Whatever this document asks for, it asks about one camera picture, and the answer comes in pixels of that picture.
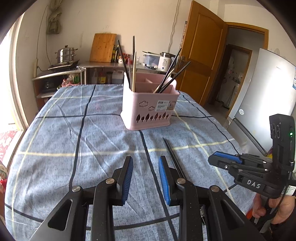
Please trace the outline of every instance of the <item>metal screw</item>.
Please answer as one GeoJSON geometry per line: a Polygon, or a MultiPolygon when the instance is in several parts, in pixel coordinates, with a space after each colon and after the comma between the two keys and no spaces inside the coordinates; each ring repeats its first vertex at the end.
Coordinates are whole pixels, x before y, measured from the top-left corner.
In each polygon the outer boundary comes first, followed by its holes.
{"type": "Polygon", "coordinates": [[[179,184],[184,184],[185,182],[186,182],[186,180],[184,178],[177,179],[177,183],[179,183],[179,184]]]}
{"type": "Polygon", "coordinates": [[[220,188],[217,187],[217,186],[211,186],[211,190],[212,190],[213,192],[219,192],[220,188]]]}
{"type": "Polygon", "coordinates": [[[108,178],[108,179],[106,179],[106,183],[107,184],[112,184],[112,183],[114,183],[115,182],[115,180],[113,179],[113,178],[108,178]]]}
{"type": "Polygon", "coordinates": [[[72,187],[73,192],[79,192],[80,191],[80,186],[74,186],[72,187]]]}

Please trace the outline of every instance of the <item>wooden door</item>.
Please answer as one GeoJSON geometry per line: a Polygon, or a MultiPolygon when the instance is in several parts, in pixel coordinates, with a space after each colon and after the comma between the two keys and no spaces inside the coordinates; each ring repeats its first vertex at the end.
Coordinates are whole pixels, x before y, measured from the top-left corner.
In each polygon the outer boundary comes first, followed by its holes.
{"type": "Polygon", "coordinates": [[[212,89],[225,48],[227,24],[209,9],[192,1],[178,70],[191,64],[177,78],[177,89],[204,105],[212,89]]]}

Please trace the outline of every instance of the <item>cloud cutout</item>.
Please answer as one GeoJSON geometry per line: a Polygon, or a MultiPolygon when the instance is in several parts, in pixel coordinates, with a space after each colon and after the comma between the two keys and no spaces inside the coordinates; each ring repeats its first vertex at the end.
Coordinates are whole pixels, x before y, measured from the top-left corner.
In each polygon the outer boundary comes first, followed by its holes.
{"type": "Polygon", "coordinates": [[[146,107],[148,106],[148,102],[147,101],[142,101],[140,104],[139,104],[139,107],[146,107]]]}

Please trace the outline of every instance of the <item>chopstick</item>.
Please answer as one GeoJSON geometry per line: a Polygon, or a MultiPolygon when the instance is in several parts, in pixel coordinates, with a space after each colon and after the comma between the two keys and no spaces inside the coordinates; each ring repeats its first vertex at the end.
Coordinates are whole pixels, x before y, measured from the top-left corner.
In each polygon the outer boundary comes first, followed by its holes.
{"type": "Polygon", "coordinates": [[[170,67],[169,67],[168,71],[165,73],[165,76],[163,77],[163,80],[162,80],[161,83],[160,83],[160,87],[158,88],[157,93],[159,93],[159,91],[161,90],[161,88],[162,88],[162,86],[163,86],[165,80],[166,80],[167,77],[168,77],[168,74],[169,74],[171,68],[174,66],[175,62],[177,61],[177,58],[178,58],[179,53],[181,52],[181,49],[182,49],[182,48],[179,49],[178,53],[176,54],[176,57],[174,58],[174,60],[173,60],[172,63],[170,64],[170,67]]]}
{"type": "Polygon", "coordinates": [[[175,166],[175,168],[176,168],[176,170],[177,170],[177,172],[179,174],[179,177],[187,179],[184,172],[183,172],[183,170],[182,170],[182,168],[181,168],[181,166],[180,166],[180,164],[179,164],[179,162],[178,162],[178,160],[177,160],[177,158],[176,158],[176,156],[175,156],[175,154],[173,153],[172,148],[170,147],[170,144],[168,143],[168,140],[166,140],[164,138],[163,138],[163,140],[165,142],[165,146],[166,146],[166,148],[168,150],[168,153],[170,154],[170,157],[171,157],[171,159],[172,159],[172,161],[174,163],[174,166],[175,166]]]}
{"type": "Polygon", "coordinates": [[[158,93],[162,93],[182,72],[183,70],[191,63],[189,61],[165,86],[162,87],[161,90],[158,91],[158,93]]]}
{"type": "MultiPolygon", "coordinates": [[[[172,71],[168,74],[167,78],[165,79],[165,82],[166,82],[166,80],[170,77],[170,75],[172,74],[172,72],[173,72],[174,70],[175,70],[175,68],[173,68],[172,71]]],[[[155,89],[155,91],[153,92],[153,94],[155,94],[155,93],[158,91],[159,87],[160,87],[160,84],[159,84],[159,86],[157,86],[157,88],[155,89]]]]}
{"type": "Polygon", "coordinates": [[[134,59],[135,59],[135,36],[133,36],[133,60],[134,59]]]}
{"type": "Polygon", "coordinates": [[[135,52],[135,55],[133,57],[133,79],[132,79],[132,83],[133,83],[133,88],[132,91],[135,92],[136,91],[136,59],[137,59],[137,52],[135,52]]]}
{"type": "Polygon", "coordinates": [[[135,56],[135,36],[133,36],[133,57],[135,56]]]}
{"type": "Polygon", "coordinates": [[[131,80],[131,86],[133,86],[133,79],[132,79],[132,73],[131,73],[131,58],[128,59],[128,71],[129,71],[129,77],[131,80]]]}
{"type": "MultiPolygon", "coordinates": [[[[120,49],[121,57],[122,57],[122,59],[124,60],[124,57],[123,57],[123,53],[122,53],[122,49],[121,49],[121,45],[120,45],[119,40],[117,40],[117,42],[118,42],[118,45],[119,45],[119,49],[120,49]]],[[[126,77],[127,77],[127,79],[128,79],[128,86],[129,86],[129,88],[131,88],[131,81],[130,81],[130,78],[129,78],[129,76],[128,76],[128,69],[126,68],[126,63],[125,63],[125,61],[123,61],[123,65],[124,65],[124,69],[125,69],[125,71],[126,71],[126,77]]]]}

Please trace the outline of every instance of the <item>stainless steel pot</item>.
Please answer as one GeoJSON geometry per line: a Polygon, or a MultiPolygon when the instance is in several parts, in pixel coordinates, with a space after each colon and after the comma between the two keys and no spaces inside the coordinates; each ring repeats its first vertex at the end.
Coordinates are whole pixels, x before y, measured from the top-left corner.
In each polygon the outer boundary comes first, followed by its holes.
{"type": "Polygon", "coordinates": [[[65,45],[65,48],[62,48],[58,52],[56,52],[57,63],[60,64],[74,61],[74,56],[76,55],[75,50],[77,49],[65,45]]]}

